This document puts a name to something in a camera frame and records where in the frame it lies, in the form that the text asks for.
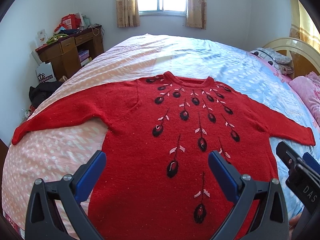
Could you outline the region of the pink and blue bed sheet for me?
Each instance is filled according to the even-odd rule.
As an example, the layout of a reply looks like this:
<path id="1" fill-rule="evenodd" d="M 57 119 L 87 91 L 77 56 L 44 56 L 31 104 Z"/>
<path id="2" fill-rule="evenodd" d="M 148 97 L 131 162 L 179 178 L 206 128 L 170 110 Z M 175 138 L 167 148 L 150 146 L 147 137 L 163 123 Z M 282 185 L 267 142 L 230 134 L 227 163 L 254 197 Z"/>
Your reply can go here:
<path id="1" fill-rule="evenodd" d="M 276 156 L 278 142 L 287 142 L 299 154 L 307 151 L 314 158 L 319 158 L 319 129 L 314 126 L 313 116 L 288 85 L 286 78 L 265 60 L 249 52 L 195 38 L 149 34 L 128 38 L 75 73 L 41 103 L 28 120 L 74 93 L 107 83 L 134 81 L 166 72 L 188 79 L 205 80 L 211 77 L 300 126 L 310 128 L 316 142 L 313 146 L 270 138 L 277 163 L 276 178 L 281 183 L 287 178 L 287 168 Z M 37 178 L 46 182 L 55 181 L 65 174 L 74 173 L 95 151 L 102 150 L 107 131 L 107 126 L 100 119 L 93 118 L 77 126 L 27 133 L 17 145 L 11 141 L 4 162 L 2 208 L 4 217 L 16 231 L 24 232 L 33 182 Z"/>

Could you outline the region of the black bag on floor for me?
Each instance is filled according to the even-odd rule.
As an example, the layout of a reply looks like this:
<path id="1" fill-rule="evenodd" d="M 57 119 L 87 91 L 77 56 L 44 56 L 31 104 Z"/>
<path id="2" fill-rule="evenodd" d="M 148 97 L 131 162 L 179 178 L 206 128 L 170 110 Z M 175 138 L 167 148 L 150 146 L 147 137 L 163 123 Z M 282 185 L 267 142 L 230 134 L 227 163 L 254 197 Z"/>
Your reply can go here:
<path id="1" fill-rule="evenodd" d="M 29 88 L 29 99 L 31 105 L 34 108 L 39 107 L 41 103 L 47 100 L 58 88 L 61 87 L 63 82 L 43 82 L 38 84 L 36 87 L 30 86 Z"/>

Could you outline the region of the pink blanket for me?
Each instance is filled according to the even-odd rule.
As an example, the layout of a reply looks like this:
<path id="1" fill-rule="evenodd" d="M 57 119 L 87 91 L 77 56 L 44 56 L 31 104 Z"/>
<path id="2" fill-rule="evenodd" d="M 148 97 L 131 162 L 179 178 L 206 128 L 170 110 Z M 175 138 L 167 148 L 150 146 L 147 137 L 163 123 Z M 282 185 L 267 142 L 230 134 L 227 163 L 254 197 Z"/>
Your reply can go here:
<path id="1" fill-rule="evenodd" d="M 310 72 L 306 76 L 295 77 L 289 85 L 306 105 L 313 116 L 314 126 L 319 129 L 319 75 Z"/>

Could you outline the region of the white card on wall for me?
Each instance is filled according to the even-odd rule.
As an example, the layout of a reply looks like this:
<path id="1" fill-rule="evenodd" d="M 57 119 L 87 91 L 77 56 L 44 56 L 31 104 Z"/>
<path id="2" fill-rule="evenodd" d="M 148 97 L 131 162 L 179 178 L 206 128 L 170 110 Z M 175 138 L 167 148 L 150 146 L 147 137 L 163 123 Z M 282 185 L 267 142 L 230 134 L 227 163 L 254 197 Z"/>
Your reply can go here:
<path id="1" fill-rule="evenodd" d="M 41 29 L 37 32 L 37 45 L 40 47 L 44 44 L 46 44 L 48 41 L 48 37 L 46 34 L 45 29 Z"/>

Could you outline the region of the red gift bag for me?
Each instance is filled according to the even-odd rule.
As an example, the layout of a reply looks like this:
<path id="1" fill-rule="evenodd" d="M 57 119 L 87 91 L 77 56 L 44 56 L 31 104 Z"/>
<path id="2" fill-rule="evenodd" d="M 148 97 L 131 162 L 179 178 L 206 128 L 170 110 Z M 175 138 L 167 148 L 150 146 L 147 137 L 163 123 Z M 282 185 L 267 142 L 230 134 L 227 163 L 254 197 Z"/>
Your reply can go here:
<path id="1" fill-rule="evenodd" d="M 78 29 L 80 27 L 81 20 L 76 14 L 69 14 L 61 18 L 61 24 L 66 29 Z"/>

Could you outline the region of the white paper bag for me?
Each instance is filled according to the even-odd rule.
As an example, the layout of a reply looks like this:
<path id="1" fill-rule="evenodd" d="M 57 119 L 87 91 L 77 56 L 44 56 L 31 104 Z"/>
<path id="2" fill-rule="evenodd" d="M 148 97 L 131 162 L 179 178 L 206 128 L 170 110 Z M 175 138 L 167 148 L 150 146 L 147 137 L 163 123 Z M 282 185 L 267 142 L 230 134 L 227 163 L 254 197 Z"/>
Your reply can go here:
<path id="1" fill-rule="evenodd" d="M 55 82 L 56 77 L 53 72 L 52 64 L 49 63 L 41 63 L 37 68 L 36 68 L 36 75 L 39 83 L 44 83 L 44 82 Z"/>

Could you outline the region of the cream wooden headboard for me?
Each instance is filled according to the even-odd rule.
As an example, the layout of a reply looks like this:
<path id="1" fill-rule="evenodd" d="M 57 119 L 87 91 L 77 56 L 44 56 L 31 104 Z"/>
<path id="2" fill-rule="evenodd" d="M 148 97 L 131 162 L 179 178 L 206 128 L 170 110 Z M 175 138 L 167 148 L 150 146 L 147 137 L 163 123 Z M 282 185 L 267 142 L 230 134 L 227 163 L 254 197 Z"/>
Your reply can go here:
<path id="1" fill-rule="evenodd" d="M 306 76 L 311 72 L 319 76 L 320 54 L 306 42 L 291 37 L 278 38 L 264 45 L 264 48 L 272 48 L 291 58 L 294 72 L 289 77 L 292 80 L 298 76 Z"/>

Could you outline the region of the red knitted sweater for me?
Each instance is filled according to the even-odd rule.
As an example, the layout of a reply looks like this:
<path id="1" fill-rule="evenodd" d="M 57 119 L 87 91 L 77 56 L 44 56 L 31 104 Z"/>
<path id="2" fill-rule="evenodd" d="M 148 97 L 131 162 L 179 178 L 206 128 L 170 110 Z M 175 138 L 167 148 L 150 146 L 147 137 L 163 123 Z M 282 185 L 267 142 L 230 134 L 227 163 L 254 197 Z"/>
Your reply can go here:
<path id="1" fill-rule="evenodd" d="M 316 143 L 310 128 L 224 83 L 171 72 L 60 99 L 18 127 L 12 143 L 93 118 L 108 128 L 107 163 L 88 208 L 104 239 L 209 239 L 231 209 L 208 166 L 210 152 L 269 181 L 278 176 L 271 137 Z"/>

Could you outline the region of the left beige curtain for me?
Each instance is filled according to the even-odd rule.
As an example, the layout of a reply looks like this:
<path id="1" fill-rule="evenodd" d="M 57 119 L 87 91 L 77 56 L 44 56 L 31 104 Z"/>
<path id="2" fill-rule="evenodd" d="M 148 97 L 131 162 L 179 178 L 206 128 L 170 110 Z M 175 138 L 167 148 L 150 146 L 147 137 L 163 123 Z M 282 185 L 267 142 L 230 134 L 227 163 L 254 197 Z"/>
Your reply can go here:
<path id="1" fill-rule="evenodd" d="M 138 0 L 116 0 L 117 27 L 140 26 Z"/>

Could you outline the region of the beige curtain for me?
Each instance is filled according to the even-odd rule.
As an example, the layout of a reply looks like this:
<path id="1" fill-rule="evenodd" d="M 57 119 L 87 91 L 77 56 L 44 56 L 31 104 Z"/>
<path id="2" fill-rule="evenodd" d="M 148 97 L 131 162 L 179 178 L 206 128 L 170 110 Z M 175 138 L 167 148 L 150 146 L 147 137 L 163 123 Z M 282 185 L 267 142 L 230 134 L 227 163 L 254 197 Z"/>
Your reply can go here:
<path id="1" fill-rule="evenodd" d="M 190 28 L 206 29 L 207 0 L 187 0 L 185 25 Z"/>
<path id="2" fill-rule="evenodd" d="M 138 0 L 116 0 L 117 27 L 140 26 Z"/>

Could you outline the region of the brown wooden desk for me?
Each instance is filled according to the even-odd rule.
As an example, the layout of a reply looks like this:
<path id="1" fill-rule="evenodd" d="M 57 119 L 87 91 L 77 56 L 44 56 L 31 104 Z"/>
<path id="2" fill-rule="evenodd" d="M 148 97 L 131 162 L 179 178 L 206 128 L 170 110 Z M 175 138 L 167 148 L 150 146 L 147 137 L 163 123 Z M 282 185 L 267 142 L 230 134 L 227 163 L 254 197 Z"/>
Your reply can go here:
<path id="1" fill-rule="evenodd" d="M 58 41 L 35 49 L 41 61 L 52 65 L 56 79 L 70 78 L 82 68 L 79 53 L 88 51 L 95 59 L 104 52 L 103 27 L 95 25 L 77 34 L 68 35 Z"/>

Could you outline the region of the right beige curtain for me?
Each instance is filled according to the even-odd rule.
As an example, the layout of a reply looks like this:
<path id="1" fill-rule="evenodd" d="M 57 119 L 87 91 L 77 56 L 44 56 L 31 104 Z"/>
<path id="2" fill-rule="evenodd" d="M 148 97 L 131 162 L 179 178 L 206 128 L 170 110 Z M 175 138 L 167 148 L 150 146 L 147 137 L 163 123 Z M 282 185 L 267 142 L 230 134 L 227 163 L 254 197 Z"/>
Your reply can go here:
<path id="1" fill-rule="evenodd" d="M 187 0 L 185 25 L 190 28 L 206 29 L 207 0 Z"/>

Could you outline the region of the grey patterned pillow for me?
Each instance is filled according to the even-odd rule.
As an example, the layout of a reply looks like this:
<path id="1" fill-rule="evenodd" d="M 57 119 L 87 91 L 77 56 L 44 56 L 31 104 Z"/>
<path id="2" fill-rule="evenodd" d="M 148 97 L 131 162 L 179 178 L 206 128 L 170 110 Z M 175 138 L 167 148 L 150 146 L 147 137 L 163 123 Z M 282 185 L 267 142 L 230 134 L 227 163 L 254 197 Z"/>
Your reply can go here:
<path id="1" fill-rule="evenodd" d="M 251 54 L 265 60 L 269 65 L 273 66 L 278 72 L 283 75 L 294 73 L 292 59 L 285 56 L 272 48 L 257 48 L 250 51 Z"/>

